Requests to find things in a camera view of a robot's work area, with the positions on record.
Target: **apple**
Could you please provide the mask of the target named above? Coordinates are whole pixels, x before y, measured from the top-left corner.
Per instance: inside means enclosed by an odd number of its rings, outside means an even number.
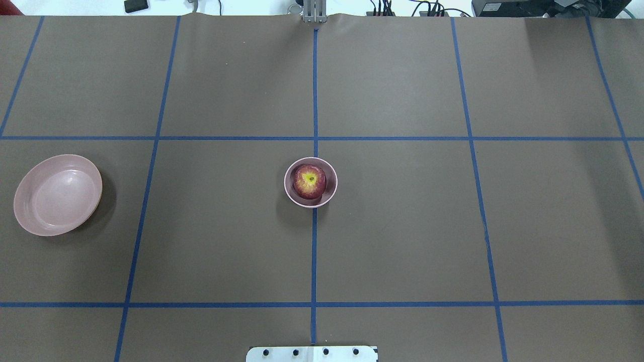
[[[327,188],[327,176],[320,167],[302,165],[295,170],[293,188],[302,198],[315,200],[321,198]]]

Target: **white floor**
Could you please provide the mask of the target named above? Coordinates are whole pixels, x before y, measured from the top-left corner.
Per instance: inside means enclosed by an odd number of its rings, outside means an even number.
[[[286,14],[295,0],[221,0],[224,15],[279,15]],[[87,0],[13,0],[26,15],[127,15],[121,1]],[[471,11],[470,0],[444,0],[447,8]],[[148,0],[149,8],[130,15],[183,15],[192,11],[193,5],[187,0]],[[408,0],[395,0],[392,9],[398,16],[409,16],[417,3]],[[364,15],[373,8],[369,0],[327,0],[327,13]],[[644,18],[644,0],[633,0],[627,7],[637,18]],[[218,15],[217,0],[200,0],[198,11]],[[622,12],[620,18],[629,16]]]

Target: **bowl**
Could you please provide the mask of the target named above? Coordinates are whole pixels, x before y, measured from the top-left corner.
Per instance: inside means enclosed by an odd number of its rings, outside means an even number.
[[[103,183],[87,158],[58,155],[32,168],[14,196],[14,215],[20,226],[39,236],[76,229],[96,210]]]
[[[317,198],[315,200],[307,200],[306,198],[300,197],[298,193],[295,192],[295,189],[293,188],[295,170],[302,165],[317,166],[320,167],[322,171],[324,171],[325,176],[327,177],[327,188],[325,189],[322,196],[320,196],[320,198]],[[284,190],[286,191],[286,195],[289,197],[289,199],[296,205],[306,207],[307,209],[315,209],[316,207],[320,207],[329,202],[331,198],[333,198],[333,195],[336,194],[337,174],[333,166],[331,166],[331,164],[329,164],[327,161],[324,161],[322,158],[301,158],[293,162],[293,164],[290,165],[286,170],[286,174],[284,174]]]

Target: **green cable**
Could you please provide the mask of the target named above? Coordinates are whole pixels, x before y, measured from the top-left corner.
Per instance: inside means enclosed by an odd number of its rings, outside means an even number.
[[[624,10],[623,10],[623,11],[624,11],[626,14],[628,14],[628,15],[630,16],[630,18],[631,18],[631,19],[637,19],[637,18],[635,17],[635,15],[633,15],[633,13],[632,13],[632,12],[630,12],[628,9],[624,8]]]

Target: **white bracket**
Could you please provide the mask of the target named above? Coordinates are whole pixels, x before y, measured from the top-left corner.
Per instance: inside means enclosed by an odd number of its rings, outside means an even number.
[[[246,362],[378,362],[378,347],[254,347]]]
[[[327,0],[304,0],[302,20],[305,23],[326,23]]]

